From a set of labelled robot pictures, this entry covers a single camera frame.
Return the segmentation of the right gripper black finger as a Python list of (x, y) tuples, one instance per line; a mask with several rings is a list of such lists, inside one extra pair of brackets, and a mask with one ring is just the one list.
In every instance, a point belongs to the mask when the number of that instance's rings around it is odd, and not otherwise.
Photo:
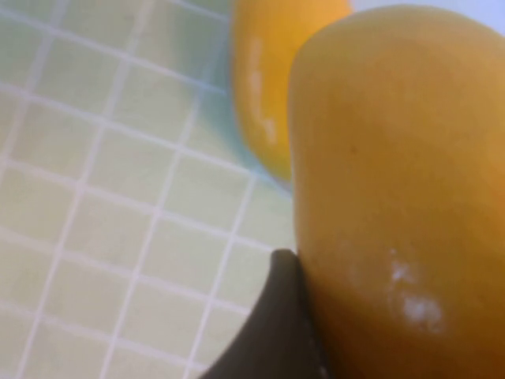
[(271, 254), (266, 283), (252, 312), (203, 379), (330, 377), (312, 323), (305, 278), (291, 250)]

